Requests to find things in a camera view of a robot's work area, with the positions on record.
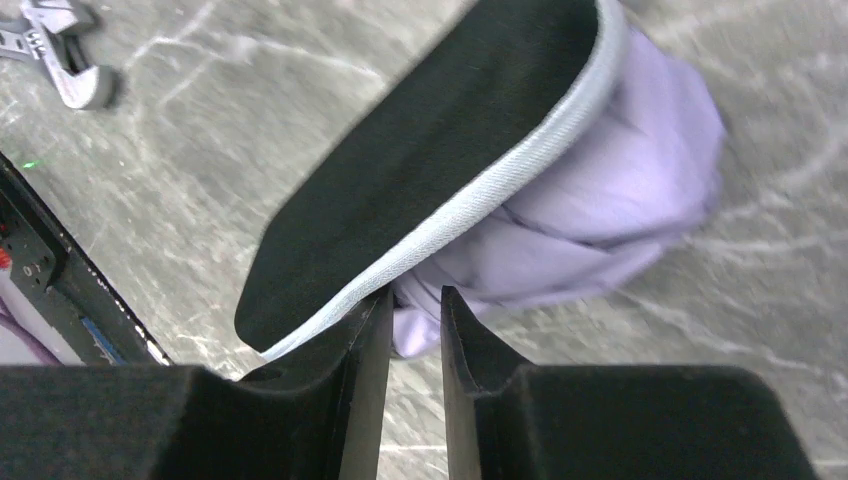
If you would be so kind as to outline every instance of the gray speckled floor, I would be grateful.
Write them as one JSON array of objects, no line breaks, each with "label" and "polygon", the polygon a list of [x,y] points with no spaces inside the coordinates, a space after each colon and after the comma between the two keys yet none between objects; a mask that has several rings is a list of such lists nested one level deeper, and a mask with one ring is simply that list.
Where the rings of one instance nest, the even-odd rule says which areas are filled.
[{"label": "gray speckled floor", "polygon": [[[0,0],[11,14],[16,0]],[[0,62],[0,150],[164,346],[257,365],[232,313],[262,228],[467,0],[96,4],[122,101],[72,113]],[[539,362],[743,365],[848,478],[848,0],[630,0],[730,123],[709,226],[604,299],[491,321]],[[438,358],[392,367],[381,478],[447,478]]]}]

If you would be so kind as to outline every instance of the purple cloth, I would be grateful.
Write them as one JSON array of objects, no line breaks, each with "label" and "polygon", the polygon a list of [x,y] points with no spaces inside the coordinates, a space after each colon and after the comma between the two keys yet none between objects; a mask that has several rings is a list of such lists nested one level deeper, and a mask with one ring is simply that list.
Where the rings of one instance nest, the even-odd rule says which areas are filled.
[{"label": "purple cloth", "polygon": [[633,31],[602,117],[557,163],[394,282],[395,349],[439,343],[439,295],[475,313],[598,295],[650,266],[716,208],[725,130],[702,77]]}]

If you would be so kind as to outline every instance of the purple cable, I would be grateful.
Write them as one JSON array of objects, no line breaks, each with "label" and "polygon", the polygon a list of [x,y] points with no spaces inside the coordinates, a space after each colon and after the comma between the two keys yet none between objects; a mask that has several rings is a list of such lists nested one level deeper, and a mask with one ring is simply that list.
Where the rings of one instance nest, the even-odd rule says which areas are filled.
[{"label": "purple cable", "polygon": [[18,337],[18,340],[23,342],[30,351],[38,357],[38,360],[44,365],[62,365],[62,362],[56,358],[56,355],[53,355],[53,352],[47,349],[33,334],[27,331],[25,328],[15,320],[14,315],[12,315],[12,311],[9,310],[9,307],[6,305],[6,302],[0,298],[0,309],[3,311],[0,312],[0,327],[5,328],[12,332],[12,335]]}]

